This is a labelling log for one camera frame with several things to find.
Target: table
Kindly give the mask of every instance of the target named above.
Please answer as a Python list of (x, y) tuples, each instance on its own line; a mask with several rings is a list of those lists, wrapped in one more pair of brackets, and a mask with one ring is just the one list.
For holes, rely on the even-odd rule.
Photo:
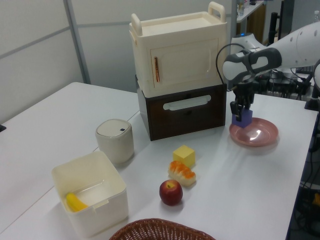
[(247, 32), (247, 18), (255, 11), (257, 10), (265, 1), (264, 0), (258, 0), (255, 2), (255, 5), (249, 5), (246, 7), (243, 11), (243, 15), (238, 15), (236, 18), (236, 23), (241, 24), (240, 25), (240, 32), (246, 33)]
[(0, 233), (53, 186), (51, 170), (98, 147), (96, 128), (139, 111), (137, 94), (83, 83), (5, 122), (0, 132)]
[[(233, 99), (228, 92), (227, 103)], [(140, 113), (136, 113), (129, 120), (134, 158), (117, 166), (127, 184), (129, 216), (91, 239), (108, 239), (135, 220), (162, 218), (204, 231), (217, 240), (284, 240), (317, 116), (304, 105), (256, 94), (253, 116), (271, 121), (279, 129), (276, 143), (258, 148), (239, 145), (230, 138), (228, 107), (223, 127), (156, 141), (150, 141)], [(160, 200), (159, 186), (168, 179), (172, 152), (183, 144), (196, 152), (192, 170), (197, 181), (193, 187), (183, 188), (181, 204), (169, 207)], [(2, 239), (81, 238), (52, 187), (0, 234)]]

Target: banana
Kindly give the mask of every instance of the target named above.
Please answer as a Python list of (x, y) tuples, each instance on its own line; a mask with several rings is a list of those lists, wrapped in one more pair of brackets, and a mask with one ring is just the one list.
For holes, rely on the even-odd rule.
[(71, 208), (72, 211), (78, 212), (88, 207), (72, 192), (69, 192), (66, 196), (66, 203)]

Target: white cylinder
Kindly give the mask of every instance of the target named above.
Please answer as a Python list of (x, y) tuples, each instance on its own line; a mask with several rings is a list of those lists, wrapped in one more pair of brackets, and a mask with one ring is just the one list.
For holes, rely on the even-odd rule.
[(128, 121), (110, 119), (95, 131), (99, 149), (113, 164), (126, 162), (134, 154), (132, 126)]
[(244, 8), (248, 8), (250, 5), (250, 0), (244, 0)]

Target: white container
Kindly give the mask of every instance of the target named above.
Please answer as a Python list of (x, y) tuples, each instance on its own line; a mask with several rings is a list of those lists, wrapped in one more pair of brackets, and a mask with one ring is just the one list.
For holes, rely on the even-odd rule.
[(126, 162), (134, 154), (134, 138), (131, 124), (121, 119), (110, 119), (95, 131), (99, 149), (113, 164)]
[(248, 8), (250, 6), (250, 0), (244, 0), (244, 8)]
[[(51, 174), (63, 208), (80, 236), (91, 237), (128, 216), (126, 184), (102, 151), (59, 165)], [(66, 202), (70, 192), (89, 207), (72, 212)]]
[[(227, 44), (222, 5), (210, 2), (208, 12), (146, 21), (132, 14), (130, 37), (138, 84), (146, 98), (222, 84), (216, 70), (217, 53)], [(220, 69), (225, 58), (223, 51)]]

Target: lid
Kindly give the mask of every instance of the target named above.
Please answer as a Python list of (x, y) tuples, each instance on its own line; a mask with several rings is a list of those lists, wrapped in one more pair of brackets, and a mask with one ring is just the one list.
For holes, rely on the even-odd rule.
[(140, 21), (136, 14), (131, 15), (130, 27), (140, 37), (162, 35), (191, 29), (227, 24), (225, 7), (210, 2), (208, 12), (197, 12), (178, 16)]
[(102, 123), (96, 130), (99, 135), (116, 137), (130, 128), (130, 123), (121, 119), (110, 119)]

